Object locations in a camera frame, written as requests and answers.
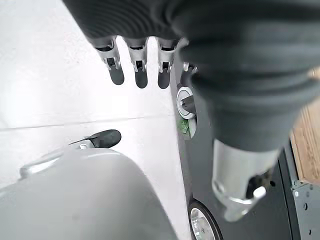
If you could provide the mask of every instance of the gray metal panel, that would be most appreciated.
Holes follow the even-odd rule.
[[[292,181],[290,178],[290,169],[288,167],[288,159],[292,159],[292,154],[290,151],[287,151],[289,145],[287,145],[284,148],[284,151],[279,156],[279,167],[280,167],[280,173],[282,178],[282,185],[284,190],[284,196],[286,200],[286,206],[288,210],[288,217],[290,222],[290,228],[291,228],[291,235],[292,239],[294,240],[300,240],[300,229],[298,224],[298,217],[297,217],[297,211],[295,206],[295,199],[292,195]]]
[[[297,167],[296,167],[291,143],[289,143],[287,146],[284,147],[284,152],[285,152],[287,168],[288,168],[288,172],[289,172],[289,176],[290,176],[291,187],[293,189],[296,189],[296,188],[299,188],[299,187],[305,185],[306,183],[299,181]]]
[[[192,177],[193,197],[202,202],[216,219],[224,240],[290,240],[291,229],[279,166],[276,166],[272,187],[267,196],[238,222],[229,223],[219,213],[219,202],[212,187],[212,140],[210,121],[204,101],[195,93],[197,130],[187,141],[188,161]]]
[[[295,189],[295,199],[302,240],[320,239],[320,187],[306,184]]]
[[[179,126],[181,124],[182,117],[178,112],[178,108],[176,107],[176,99],[178,93],[178,84],[180,83],[181,74],[183,71],[183,62],[179,56],[179,50],[186,43],[185,39],[182,39],[177,45],[177,54],[174,57],[174,64],[172,66],[170,72],[170,89],[171,89],[171,99],[174,104],[174,115],[176,120],[176,125]],[[185,136],[183,134],[177,134],[180,162],[181,162],[181,170],[183,176],[184,190],[186,196],[186,203],[189,204],[189,200],[192,198],[192,179],[190,176],[190,168],[188,163],[188,153],[186,149]]]

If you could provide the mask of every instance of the wheel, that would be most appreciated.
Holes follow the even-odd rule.
[[[181,117],[184,119],[193,119],[196,115],[183,108],[183,100],[193,96],[192,90],[189,87],[180,87],[176,95],[176,107]]]
[[[190,201],[188,215],[194,240],[223,240],[217,222],[201,202],[195,199]]]

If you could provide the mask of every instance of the white tiled floor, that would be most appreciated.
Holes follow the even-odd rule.
[[[98,54],[60,0],[0,1],[0,188],[19,168],[83,136],[118,129],[113,149],[150,179],[182,240],[190,239],[170,89],[157,84],[156,41],[139,89],[124,41],[125,82],[112,83]]]

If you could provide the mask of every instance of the black rubber fingertip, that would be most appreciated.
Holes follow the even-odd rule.
[[[161,89],[166,89],[170,84],[170,73],[167,71],[159,72],[158,86]]]
[[[192,70],[182,71],[180,83],[184,87],[189,87],[191,85]]]
[[[136,71],[135,83],[140,89],[144,89],[148,84],[147,71]]]
[[[93,134],[90,137],[90,141],[95,148],[109,149],[117,145],[120,142],[121,137],[121,133],[118,130],[109,129]]]
[[[111,80],[115,85],[121,85],[125,82],[125,75],[121,67],[119,69],[116,69],[114,67],[109,72],[110,72]]]

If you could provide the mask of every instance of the black tire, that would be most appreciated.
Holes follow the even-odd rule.
[[[194,230],[192,228],[192,223],[191,223],[191,211],[192,211],[192,209],[195,209],[195,208],[200,210],[203,213],[203,215],[205,216],[205,218],[207,219],[207,221],[212,229],[215,240],[223,240],[219,226],[218,226],[216,220],[214,219],[214,217],[212,216],[211,212],[206,208],[205,205],[203,205],[201,202],[199,202],[195,199],[192,199],[189,202],[189,207],[188,207],[188,218],[189,218],[192,239],[197,240],[195,233],[194,233]]]

